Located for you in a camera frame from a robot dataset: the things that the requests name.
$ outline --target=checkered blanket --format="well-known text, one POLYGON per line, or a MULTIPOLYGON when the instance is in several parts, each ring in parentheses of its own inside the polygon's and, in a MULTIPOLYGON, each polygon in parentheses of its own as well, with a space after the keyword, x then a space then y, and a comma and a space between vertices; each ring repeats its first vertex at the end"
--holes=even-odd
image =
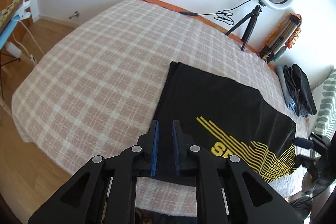
MULTIPOLYGON (((171 61, 260 90, 296 122, 296 136, 308 136, 305 120, 287 109, 278 77, 264 61, 215 28, 140 0, 102 12, 43 57, 13 96, 18 132, 70 174, 94 155, 119 155, 147 132, 171 61)), ((287 196, 300 190, 304 172, 299 168, 271 185, 287 196)), ((136 205, 196 216, 195 188, 138 178, 136 205)))

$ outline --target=stack of folded clothes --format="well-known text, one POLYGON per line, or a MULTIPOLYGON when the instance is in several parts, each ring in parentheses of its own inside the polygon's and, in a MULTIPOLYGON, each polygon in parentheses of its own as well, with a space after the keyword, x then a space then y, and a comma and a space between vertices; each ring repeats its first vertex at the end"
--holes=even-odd
POLYGON ((276 72, 287 107, 295 111, 298 116, 315 115, 317 111, 308 78, 301 68, 297 64, 291 68, 278 66, 276 72))

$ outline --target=black cloth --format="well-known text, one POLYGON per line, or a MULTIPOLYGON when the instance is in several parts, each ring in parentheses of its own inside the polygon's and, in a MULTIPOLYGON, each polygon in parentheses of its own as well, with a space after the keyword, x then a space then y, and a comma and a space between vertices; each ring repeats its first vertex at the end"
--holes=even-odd
POLYGON ((309 114, 315 115, 317 111, 307 75, 297 64, 292 68, 284 66, 283 74, 289 94, 296 104, 296 115, 303 117, 308 117, 309 114))
POLYGON ((180 120, 183 133, 197 145, 217 156, 239 155, 268 182, 295 170, 295 122, 257 89, 232 79, 171 62, 153 119, 160 123, 156 179, 194 186, 194 180, 176 175, 173 120, 180 120), (283 154, 290 163, 286 172, 276 160, 283 154), (278 174, 268 169, 271 165, 278 174))

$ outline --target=tripod leg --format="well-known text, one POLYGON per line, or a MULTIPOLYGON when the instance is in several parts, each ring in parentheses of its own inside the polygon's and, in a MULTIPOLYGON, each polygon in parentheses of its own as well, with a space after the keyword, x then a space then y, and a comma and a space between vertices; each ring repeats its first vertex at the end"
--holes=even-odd
POLYGON ((242 52, 244 51, 244 49, 245 49, 245 47, 246 47, 246 45, 247 45, 247 43, 248 43, 248 41, 250 39, 251 33, 252 33, 252 31, 254 29, 254 26, 255 26, 255 24, 257 22, 257 18, 258 18, 258 16, 255 15, 255 14, 253 14, 253 16, 250 19, 249 24, 247 25, 247 28, 246 28, 246 30, 244 32, 244 35, 241 38, 241 40, 243 41, 243 45, 241 46, 241 51, 242 52))
POLYGON ((246 16, 244 16, 236 25, 234 25, 230 30, 228 30, 225 33, 225 35, 229 35, 230 33, 232 33, 234 30, 236 30, 240 25, 242 25, 246 20, 248 20, 253 15, 254 14, 252 12, 250 12, 249 14, 247 14, 246 16))

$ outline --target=wooden floor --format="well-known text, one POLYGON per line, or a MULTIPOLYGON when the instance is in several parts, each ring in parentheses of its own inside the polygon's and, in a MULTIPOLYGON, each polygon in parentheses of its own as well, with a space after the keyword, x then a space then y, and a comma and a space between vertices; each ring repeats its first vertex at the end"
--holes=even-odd
MULTIPOLYGON (((73 28, 40 19, 29 30, 46 53, 73 28)), ((41 60, 43 55, 28 33, 22 44, 41 60)), ((5 77, 3 80, 5 101, 10 105, 15 89, 32 69, 23 62, 6 67, 13 74, 12 79, 5 77)), ((69 177, 34 143, 24 143, 13 120, 0 108, 0 193, 19 220, 27 223, 34 211, 69 177)))

